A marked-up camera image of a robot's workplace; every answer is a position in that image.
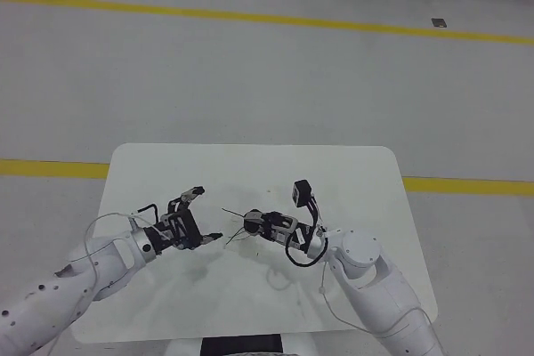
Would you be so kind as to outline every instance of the floor marking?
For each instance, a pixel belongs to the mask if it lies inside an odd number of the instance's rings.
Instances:
[[[91,10],[105,10],[113,12],[150,13],[165,16],[182,16],[200,19],[233,20],[246,22],[272,23],[279,25],[332,28],[361,32],[376,32],[401,36],[423,36],[468,41],[497,42],[512,45],[534,46],[534,37],[494,35],[476,32],[451,31],[445,28],[404,28],[399,26],[382,25],[377,23],[358,23],[348,21],[307,19],[291,16],[269,15],[260,13],[226,12],[204,9],[184,9],[146,4],[124,4],[110,1],[95,0],[0,0],[2,3],[40,4],[50,6],[65,6]],[[424,25],[429,19],[424,18]]]
[[[107,163],[0,159],[0,175],[105,179],[108,172]],[[403,177],[403,183],[407,192],[534,197],[534,182]]]

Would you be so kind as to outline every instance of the white arm segment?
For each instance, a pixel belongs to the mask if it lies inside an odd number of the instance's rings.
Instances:
[[[130,269],[117,251],[116,239],[126,242],[133,254]],[[156,258],[153,249],[142,249],[149,243],[142,230],[90,239],[87,246],[98,273],[94,290],[95,272],[83,245],[73,250],[63,270],[22,289],[0,307],[0,356],[30,355],[81,317],[92,301],[126,286],[139,269]]]
[[[340,230],[327,233],[327,237],[328,266],[377,341],[392,356],[444,356],[433,326],[423,311],[414,309],[421,308],[416,293],[376,238],[361,231]],[[317,249],[309,250],[309,255],[316,255]],[[376,277],[359,289],[352,282],[372,266]]]

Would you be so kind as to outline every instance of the tabletop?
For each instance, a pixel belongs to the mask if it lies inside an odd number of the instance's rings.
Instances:
[[[437,303],[400,170],[384,147],[127,143],[113,153],[99,214],[131,213],[203,186],[190,205],[202,234],[225,237],[194,251],[172,248],[129,285],[93,303],[72,326],[82,343],[345,330],[319,294],[321,264],[294,266],[284,247],[241,235],[239,214],[279,211],[303,223],[293,183],[306,179],[329,228],[363,229],[379,237],[432,320]],[[153,219],[150,212],[147,219]],[[100,220],[93,236],[130,230],[120,217]],[[130,252],[119,246],[125,260]],[[325,279],[333,310],[360,324],[331,273]]]

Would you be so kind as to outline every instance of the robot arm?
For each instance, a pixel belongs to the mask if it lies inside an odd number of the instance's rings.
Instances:
[[[303,251],[314,263],[328,263],[365,331],[392,356],[443,356],[416,293],[377,239],[363,231],[326,231],[322,226],[317,227],[318,204],[307,181],[295,183],[293,200],[297,207],[309,207],[311,226],[277,212],[264,214],[252,210],[244,216],[244,228],[250,235],[280,243],[286,250],[292,247]],[[320,240],[313,238],[315,230]],[[291,262],[301,267],[314,264],[300,264],[292,259]],[[365,287],[357,287],[353,281],[372,267],[376,268],[374,279]]]
[[[20,295],[0,307],[0,356],[30,355],[39,350],[80,318],[91,302],[125,287],[163,250],[194,249],[220,238],[219,233],[200,235],[188,209],[190,202],[203,193],[202,187],[183,193],[169,203],[167,214],[148,228],[139,228],[134,219],[129,219],[131,231],[90,239],[88,252],[85,246],[79,246],[69,254],[69,264],[61,271],[22,289]],[[158,218],[156,206],[150,207]],[[130,249],[132,267],[126,268],[116,240],[123,240]]]
[[[367,331],[392,356],[443,356],[414,290],[376,238],[360,231],[331,231],[328,241],[328,266]],[[362,288],[354,285],[372,266],[374,279]]]

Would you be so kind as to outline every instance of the concrete floor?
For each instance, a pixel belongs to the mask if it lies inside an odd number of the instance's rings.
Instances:
[[[146,3],[534,36],[534,1]],[[534,180],[534,47],[0,4],[0,158],[109,162],[123,142],[384,145],[404,175]],[[0,300],[62,264],[103,183],[0,177]],[[409,202],[449,353],[534,355],[534,198]],[[356,332],[315,341],[385,355]],[[66,333],[54,354],[165,348]]]

